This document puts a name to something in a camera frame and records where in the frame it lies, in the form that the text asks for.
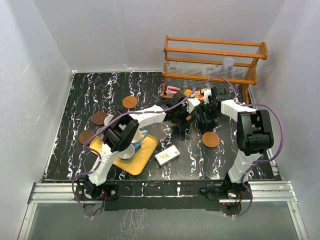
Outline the white yellow box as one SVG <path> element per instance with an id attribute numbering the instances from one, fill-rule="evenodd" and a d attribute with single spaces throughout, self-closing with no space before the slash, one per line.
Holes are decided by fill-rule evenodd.
<path id="1" fill-rule="evenodd" d="M 155 159 L 158 162 L 159 166 L 162 167 L 172 160 L 178 158 L 180 156 L 180 152 L 175 145 L 172 145 L 160 153 L 155 155 Z"/>

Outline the dark wooden coaster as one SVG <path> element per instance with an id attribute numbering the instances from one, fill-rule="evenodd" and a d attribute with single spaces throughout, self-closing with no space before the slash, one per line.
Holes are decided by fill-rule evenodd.
<path id="1" fill-rule="evenodd" d="M 104 122 L 105 122 L 105 118 L 108 116 L 108 114 L 104 111 L 99 111 L 96 112 L 93 116 L 92 116 L 92 122 L 96 125 L 96 126 L 103 126 Z"/>
<path id="2" fill-rule="evenodd" d="M 93 130 L 87 129 L 83 130 L 79 135 L 78 135 L 78 142 L 81 145 L 84 145 L 91 137 L 95 135 Z"/>

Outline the light wooden coaster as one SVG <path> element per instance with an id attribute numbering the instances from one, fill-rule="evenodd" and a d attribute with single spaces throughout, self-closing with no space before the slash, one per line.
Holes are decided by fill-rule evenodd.
<path id="1" fill-rule="evenodd" d="M 202 142 L 208 148 L 215 148 L 219 145 L 220 138 L 216 133 L 207 131 L 202 135 Z"/>
<path id="2" fill-rule="evenodd" d="M 122 100 L 122 105 L 126 109 L 133 109 L 138 105 L 138 99 L 135 96 L 126 96 Z"/>

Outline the blue mug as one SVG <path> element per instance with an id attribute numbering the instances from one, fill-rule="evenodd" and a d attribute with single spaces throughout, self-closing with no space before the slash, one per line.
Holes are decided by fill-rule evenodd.
<path id="1" fill-rule="evenodd" d="M 142 147 L 143 140 L 149 135 L 147 130 L 140 130 L 138 129 L 131 141 L 131 144 L 134 147 L 135 152 L 139 151 Z"/>

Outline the dark wooden coaster lower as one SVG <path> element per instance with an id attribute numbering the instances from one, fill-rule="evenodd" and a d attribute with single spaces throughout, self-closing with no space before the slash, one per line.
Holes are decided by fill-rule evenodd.
<path id="1" fill-rule="evenodd" d="M 91 137 L 95 135 L 93 130 L 87 129 L 83 130 L 79 135 L 78 135 L 78 142 L 81 145 L 84 145 Z"/>

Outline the dark wooden coaster upper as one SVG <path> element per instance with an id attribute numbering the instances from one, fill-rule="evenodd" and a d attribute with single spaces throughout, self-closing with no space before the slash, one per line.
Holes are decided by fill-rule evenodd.
<path id="1" fill-rule="evenodd" d="M 92 122 L 96 125 L 96 126 L 103 126 L 104 122 L 105 122 L 105 118 L 108 116 L 108 114 L 104 111 L 99 111 L 96 112 L 93 116 L 92 116 Z"/>

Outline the brown white cup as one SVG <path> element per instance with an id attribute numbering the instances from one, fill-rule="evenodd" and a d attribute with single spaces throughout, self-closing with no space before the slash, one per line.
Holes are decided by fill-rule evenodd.
<path id="1" fill-rule="evenodd" d="M 104 125 L 107 126 L 111 120 L 113 119 L 113 115 L 108 115 L 105 119 L 104 119 Z"/>

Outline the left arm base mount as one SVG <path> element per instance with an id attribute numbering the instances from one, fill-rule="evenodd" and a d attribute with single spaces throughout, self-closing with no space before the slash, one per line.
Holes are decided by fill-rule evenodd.
<path id="1" fill-rule="evenodd" d="M 71 190 L 74 200 L 79 204 L 86 217 L 94 220 L 98 211 L 104 211 L 107 201 L 116 201 L 119 199 L 119 186 L 116 184 L 102 184 L 97 186 L 89 180 L 86 173 L 80 173 L 74 177 L 71 183 Z M 91 213 L 86 210 L 82 203 L 82 197 L 92 201 L 101 201 L 101 207 Z"/>

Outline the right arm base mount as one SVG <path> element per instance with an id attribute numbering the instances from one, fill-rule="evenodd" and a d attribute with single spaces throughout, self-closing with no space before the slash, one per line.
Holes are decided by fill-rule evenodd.
<path id="1" fill-rule="evenodd" d="M 244 193 L 249 194 L 249 206 L 242 211 L 242 200 Z M 231 202 L 223 202 L 220 204 L 220 210 L 223 215 L 232 218 L 243 216 L 251 207 L 253 195 L 248 181 L 245 182 L 232 182 L 229 173 L 226 173 L 224 180 L 221 184 L 209 183 L 205 187 L 199 189 L 199 194 L 205 196 L 208 200 L 231 200 Z"/>

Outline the clear plastic cup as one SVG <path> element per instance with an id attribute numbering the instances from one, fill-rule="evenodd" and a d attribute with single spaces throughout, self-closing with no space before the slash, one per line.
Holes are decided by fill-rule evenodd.
<path id="1" fill-rule="evenodd" d="M 225 57 L 222 61 L 221 67 L 225 72 L 229 72 L 232 70 L 234 64 L 235 60 L 232 57 Z"/>

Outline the yellow grey sponge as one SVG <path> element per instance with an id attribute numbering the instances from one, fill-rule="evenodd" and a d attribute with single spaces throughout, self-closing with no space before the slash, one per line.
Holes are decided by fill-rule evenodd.
<path id="1" fill-rule="evenodd" d="M 190 95 L 192 93 L 192 90 L 191 89 L 186 89 L 185 91 L 184 91 L 184 94 L 185 95 Z"/>

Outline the yellow tray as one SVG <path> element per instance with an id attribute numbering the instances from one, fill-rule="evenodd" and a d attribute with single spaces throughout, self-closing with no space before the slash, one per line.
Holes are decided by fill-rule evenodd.
<path id="1" fill-rule="evenodd" d="M 109 170 L 113 165 L 121 168 L 122 170 L 126 171 L 131 175 L 139 175 L 142 170 L 144 169 L 145 165 L 147 164 L 148 160 L 150 159 L 151 155 L 153 154 L 154 150 L 158 145 L 158 141 L 153 136 L 148 135 L 143 141 L 141 148 L 133 158 L 133 161 L 130 163 L 126 163 L 122 161 L 118 155 L 113 153 L 104 153 L 103 150 L 103 142 L 101 139 L 95 137 L 94 140 L 90 143 L 89 147 L 91 152 L 101 153 L 102 157 L 111 157 L 110 159 L 103 159 L 100 162 L 99 167 L 94 172 L 99 175 L 108 175 Z"/>

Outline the grey cup white inside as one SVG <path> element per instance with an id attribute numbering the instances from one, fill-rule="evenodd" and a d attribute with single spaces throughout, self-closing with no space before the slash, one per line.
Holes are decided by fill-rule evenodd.
<path id="1" fill-rule="evenodd" d="M 135 148 L 130 144 L 125 150 L 119 151 L 117 156 L 125 163 L 130 163 L 135 157 Z"/>

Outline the orange snack packet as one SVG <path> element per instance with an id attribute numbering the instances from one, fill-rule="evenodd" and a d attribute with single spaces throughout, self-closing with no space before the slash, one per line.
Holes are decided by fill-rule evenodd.
<path id="1" fill-rule="evenodd" d="M 204 95 L 201 93 L 201 90 L 195 91 L 195 92 L 194 92 L 194 95 L 195 95 L 195 97 L 196 97 L 199 101 L 201 101 L 201 102 L 203 102 L 203 101 L 205 100 L 205 97 L 204 97 Z"/>

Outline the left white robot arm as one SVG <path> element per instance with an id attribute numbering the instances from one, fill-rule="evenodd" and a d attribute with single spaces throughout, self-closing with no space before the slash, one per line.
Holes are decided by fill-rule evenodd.
<path id="1" fill-rule="evenodd" d="M 182 128 L 190 126 L 196 118 L 195 109 L 201 101 L 192 93 L 175 93 L 172 98 L 160 100 L 151 107 L 138 111 L 119 109 L 115 116 L 99 131 L 103 133 L 102 148 L 89 172 L 81 173 L 83 192 L 97 200 L 103 195 L 102 185 L 116 157 L 133 146 L 132 140 L 137 130 L 146 126 L 170 121 Z"/>

